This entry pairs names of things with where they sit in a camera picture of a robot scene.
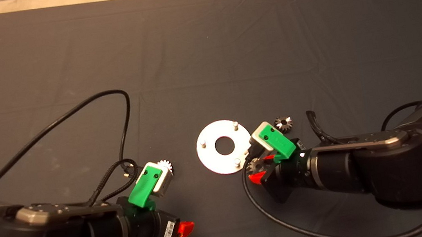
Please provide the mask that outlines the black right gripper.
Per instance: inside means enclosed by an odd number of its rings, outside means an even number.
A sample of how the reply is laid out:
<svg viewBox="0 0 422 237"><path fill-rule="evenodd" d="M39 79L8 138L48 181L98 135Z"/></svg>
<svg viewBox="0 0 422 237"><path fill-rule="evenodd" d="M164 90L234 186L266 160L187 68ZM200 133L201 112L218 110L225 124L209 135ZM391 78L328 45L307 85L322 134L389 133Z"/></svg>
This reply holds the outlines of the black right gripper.
<svg viewBox="0 0 422 237"><path fill-rule="evenodd" d="M288 160L272 163L266 171L248 175L248 180L255 185L262 185L276 203L287 202L294 189L316 189L310 171L310 152L299 138L291 139L296 150ZM264 156L265 161L274 160L276 154Z"/></svg>

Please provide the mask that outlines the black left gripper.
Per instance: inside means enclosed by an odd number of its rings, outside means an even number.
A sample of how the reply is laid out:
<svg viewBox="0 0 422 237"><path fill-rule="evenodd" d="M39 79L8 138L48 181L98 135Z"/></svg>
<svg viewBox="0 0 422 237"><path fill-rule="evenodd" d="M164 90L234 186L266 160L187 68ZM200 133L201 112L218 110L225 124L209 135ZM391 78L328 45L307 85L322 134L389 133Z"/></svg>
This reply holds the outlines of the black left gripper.
<svg viewBox="0 0 422 237"><path fill-rule="evenodd" d="M128 201L122 203L128 226L128 237L188 237L193 221L183 221L161 210L141 208Z"/></svg>

